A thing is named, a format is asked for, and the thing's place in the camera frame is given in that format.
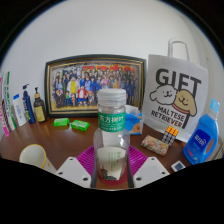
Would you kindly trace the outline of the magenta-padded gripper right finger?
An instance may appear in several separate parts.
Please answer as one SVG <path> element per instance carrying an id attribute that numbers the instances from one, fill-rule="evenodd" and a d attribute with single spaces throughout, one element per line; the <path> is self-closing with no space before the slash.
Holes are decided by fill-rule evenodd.
<path id="1" fill-rule="evenodd" d="M 147 157 L 133 146 L 129 147 L 128 165 L 127 178 L 130 188 L 143 187 L 169 174 L 156 157 Z"/>

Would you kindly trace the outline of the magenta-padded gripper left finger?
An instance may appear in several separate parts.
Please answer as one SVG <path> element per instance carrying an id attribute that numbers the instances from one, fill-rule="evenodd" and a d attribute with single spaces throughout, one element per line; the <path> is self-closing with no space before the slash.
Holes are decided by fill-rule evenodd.
<path id="1" fill-rule="evenodd" d="M 77 157 L 68 157 L 56 175 L 84 188 L 96 186 L 94 147 L 91 146 Z"/>

